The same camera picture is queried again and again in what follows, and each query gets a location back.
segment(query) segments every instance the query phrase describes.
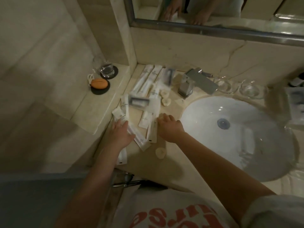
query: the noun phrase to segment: faucet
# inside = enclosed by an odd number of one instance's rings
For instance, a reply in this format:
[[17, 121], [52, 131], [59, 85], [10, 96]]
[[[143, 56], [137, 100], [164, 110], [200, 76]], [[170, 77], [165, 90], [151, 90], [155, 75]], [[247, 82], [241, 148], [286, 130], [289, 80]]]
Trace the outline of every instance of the faucet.
[[183, 98], [187, 98], [193, 93], [195, 84], [207, 94], [212, 95], [218, 89], [218, 85], [209, 80], [208, 77], [213, 77], [213, 75], [203, 72], [201, 68], [188, 70], [182, 77], [178, 93]]

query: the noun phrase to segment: backsplash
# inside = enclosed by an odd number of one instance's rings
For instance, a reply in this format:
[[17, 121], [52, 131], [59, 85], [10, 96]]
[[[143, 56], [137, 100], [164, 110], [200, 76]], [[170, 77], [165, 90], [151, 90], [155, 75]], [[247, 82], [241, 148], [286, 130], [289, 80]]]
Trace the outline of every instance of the backsplash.
[[304, 67], [304, 48], [131, 27], [140, 64], [161, 64], [187, 71], [200, 67], [235, 81], [269, 85]]

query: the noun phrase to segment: t-shirt print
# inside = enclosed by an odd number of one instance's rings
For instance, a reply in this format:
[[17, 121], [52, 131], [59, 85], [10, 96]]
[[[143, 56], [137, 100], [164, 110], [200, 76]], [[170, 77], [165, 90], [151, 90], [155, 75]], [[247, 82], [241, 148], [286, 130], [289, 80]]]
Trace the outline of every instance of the t-shirt print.
[[129, 228], [133, 227], [177, 227], [177, 228], [224, 228], [218, 219], [217, 213], [210, 207], [202, 204], [189, 205], [177, 209], [174, 213], [163, 208], [153, 208], [135, 214]]

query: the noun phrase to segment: person's right hand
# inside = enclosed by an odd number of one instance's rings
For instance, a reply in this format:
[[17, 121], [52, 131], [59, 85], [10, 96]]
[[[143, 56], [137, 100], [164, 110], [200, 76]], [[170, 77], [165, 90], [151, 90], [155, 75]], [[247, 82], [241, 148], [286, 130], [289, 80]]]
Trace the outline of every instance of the person's right hand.
[[171, 0], [169, 6], [167, 7], [164, 13], [165, 21], [170, 21], [172, 19], [173, 14], [178, 11], [178, 14], [181, 13], [182, 8], [182, 0]]
[[158, 117], [158, 134], [167, 142], [176, 143], [182, 133], [185, 132], [180, 120], [175, 120], [172, 115], [163, 114], [163, 118]]

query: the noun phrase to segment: person's left hand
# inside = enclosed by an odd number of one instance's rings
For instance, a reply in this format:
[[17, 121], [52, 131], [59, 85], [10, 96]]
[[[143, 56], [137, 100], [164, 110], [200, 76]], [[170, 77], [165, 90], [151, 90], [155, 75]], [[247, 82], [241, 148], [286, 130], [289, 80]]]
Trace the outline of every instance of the person's left hand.
[[118, 146], [119, 151], [127, 147], [135, 138], [135, 134], [129, 134], [127, 128], [128, 121], [125, 121], [124, 124], [121, 125], [121, 120], [119, 119], [117, 122], [114, 121], [112, 124], [108, 143], [116, 147]]
[[192, 25], [204, 25], [209, 17], [210, 17], [211, 13], [209, 13], [206, 10], [201, 10], [196, 16], [195, 18], [192, 20], [191, 24]]

